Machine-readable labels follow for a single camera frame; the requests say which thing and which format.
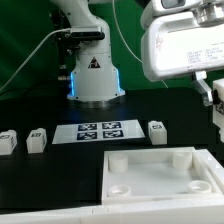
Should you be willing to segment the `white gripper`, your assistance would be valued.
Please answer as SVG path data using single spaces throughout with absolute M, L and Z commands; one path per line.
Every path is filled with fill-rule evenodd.
M 192 12 L 155 19 L 141 39 L 144 75 L 151 82 L 194 72 L 193 88 L 203 104 L 213 104 L 207 73 L 224 68 L 224 24 L 202 27 Z

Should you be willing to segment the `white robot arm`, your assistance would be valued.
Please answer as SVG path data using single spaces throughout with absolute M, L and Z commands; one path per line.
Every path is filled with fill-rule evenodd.
M 104 104 L 125 95 L 112 63 L 110 28 L 93 15 L 91 4 L 115 0 L 50 0 L 69 22 L 65 40 L 78 47 L 68 98 Z M 190 74 L 203 103 L 214 103 L 205 82 L 209 71 L 224 68 L 224 0 L 146 0 L 140 23 L 141 59 L 148 80 L 164 81 Z

